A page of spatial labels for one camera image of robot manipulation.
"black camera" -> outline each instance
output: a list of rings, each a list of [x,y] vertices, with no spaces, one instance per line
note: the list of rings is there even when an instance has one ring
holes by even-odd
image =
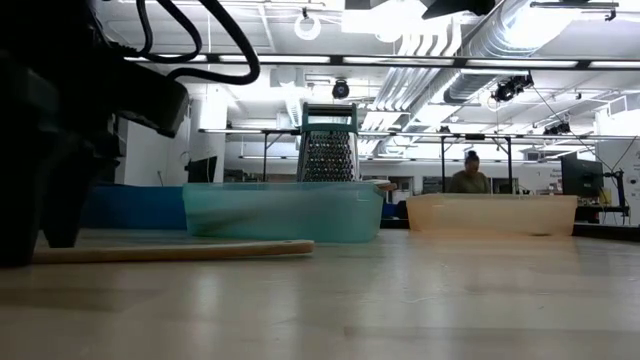
[[[336,80],[336,84],[333,86],[331,92],[334,99],[342,100],[349,96],[349,85],[346,80]]]

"teal plastic container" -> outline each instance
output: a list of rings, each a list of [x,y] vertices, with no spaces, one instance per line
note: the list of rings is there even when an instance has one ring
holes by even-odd
[[[193,236],[254,240],[371,241],[383,193],[371,183],[185,184]]]

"beige plastic tub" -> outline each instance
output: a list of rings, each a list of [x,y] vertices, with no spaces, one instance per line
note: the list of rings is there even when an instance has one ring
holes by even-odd
[[[432,194],[407,199],[411,230],[571,236],[576,196]]]

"desk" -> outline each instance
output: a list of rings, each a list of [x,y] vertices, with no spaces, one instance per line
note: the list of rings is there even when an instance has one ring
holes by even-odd
[[[207,239],[82,231],[78,247],[152,242]],[[638,278],[633,244],[403,230],[305,257],[33,266],[0,271],[0,349],[21,360],[632,359]]]

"metal frame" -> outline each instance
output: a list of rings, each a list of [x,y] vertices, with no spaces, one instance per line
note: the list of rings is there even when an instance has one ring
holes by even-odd
[[[230,133],[238,134],[239,129],[228,129],[232,130]],[[203,133],[227,133],[227,129],[199,129],[199,132]],[[266,181],[267,174],[267,150],[274,142],[276,142],[282,134],[290,134],[290,135],[300,135],[300,130],[298,129],[245,129],[247,134],[256,134],[262,133],[264,134],[264,155],[263,155],[263,170],[262,170],[262,181]],[[271,144],[268,144],[267,137],[269,134],[279,134],[278,138],[275,139]],[[509,171],[509,187],[511,188],[511,193],[513,194],[513,157],[511,151],[511,142],[512,139],[536,139],[536,140],[634,140],[635,136],[607,136],[607,135],[578,135],[578,136],[568,136],[568,135],[522,135],[522,134],[457,134],[457,133],[395,133],[395,132],[381,132],[381,133],[373,133],[373,132],[361,132],[360,136],[409,136],[409,137],[439,137],[440,138],[440,162],[442,166],[442,192],[446,192],[445,185],[445,153],[448,149],[445,149],[446,139],[454,138],[455,141],[459,139],[471,140],[471,141],[484,141],[486,139],[493,140],[502,151],[507,153],[507,168]],[[505,139],[507,142],[507,148],[505,149],[501,144],[498,143],[497,139]]]
[[[161,54],[176,56],[180,54]],[[558,71],[640,71],[640,59],[557,59],[557,58],[484,58],[465,56],[396,56],[339,54],[262,54],[262,65],[408,67],[435,69],[481,70],[558,70]],[[127,58],[132,62],[149,62],[143,58]],[[239,54],[203,53],[185,64],[246,65]]]

